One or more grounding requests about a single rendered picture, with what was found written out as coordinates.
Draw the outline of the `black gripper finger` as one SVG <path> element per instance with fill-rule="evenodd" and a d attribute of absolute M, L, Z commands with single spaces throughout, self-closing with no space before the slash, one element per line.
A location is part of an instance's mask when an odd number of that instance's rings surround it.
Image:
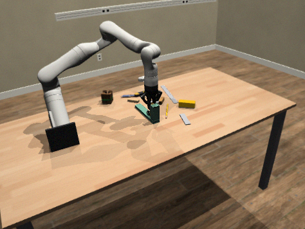
<path fill-rule="evenodd" d="M 153 102 L 154 104 L 155 104 L 156 102 L 158 102 L 159 99 L 160 99 L 160 97 L 161 97 L 161 95 L 162 95 L 162 92 L 161 92 L 160 90 L 158 91 L 157 94 L 154 92 L 154 98 L 152 98 L 152 102 Z"/>
<path fill-rule="evenodd" d="M 140 95 L 140 98 L 144 101 L 144 103 L 147 104 L 147 108 L 148 108 L 149 110 L 151 110 L 151 97 L 152 97 L 152 94 L 150 93 L 150 94 L 149 94 L 149 98 L 147 98 L 147 101 L 146 101 L 146 99 L 145 99 L 145 93 L 144 93 L 143 95 Z"/>

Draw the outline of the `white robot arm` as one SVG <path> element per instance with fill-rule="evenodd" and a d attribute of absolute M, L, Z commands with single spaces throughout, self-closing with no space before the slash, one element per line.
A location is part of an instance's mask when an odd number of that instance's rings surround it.
<path fill-rule="evenodd" d="M 131 51 L 141 53 L 144 76 L 139 77 L 138 81 L 144 82 L 146 86 L 158 85 L 158 66 L 152 62 L 161 53 L 157 45 L 133 37 L 111 21 L 105 21 L 100 25 L 100 33 L 101 39 L 75 46 L 61 58 L 38 72 L 37 78 L 44 91 L 51 128 L 70 123 L 57 76 L 67 69 L 79 66 L 117 39 Z"/>

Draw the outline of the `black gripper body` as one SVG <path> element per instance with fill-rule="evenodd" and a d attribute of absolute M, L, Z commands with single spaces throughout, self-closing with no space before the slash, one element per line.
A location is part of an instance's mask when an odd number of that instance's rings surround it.
<path fill-rule="evenodd" d="M 151 98 L 154 98 L 154 92 L 157 94 L 158 93 L 158 85 L 157 86 L 146 86 L 144 85 L 144 93 L 145 93 L 145 96 L 147 98 L 149 98 L 149 94 L 151 93 L 152 94 L 152 97 Z"/>

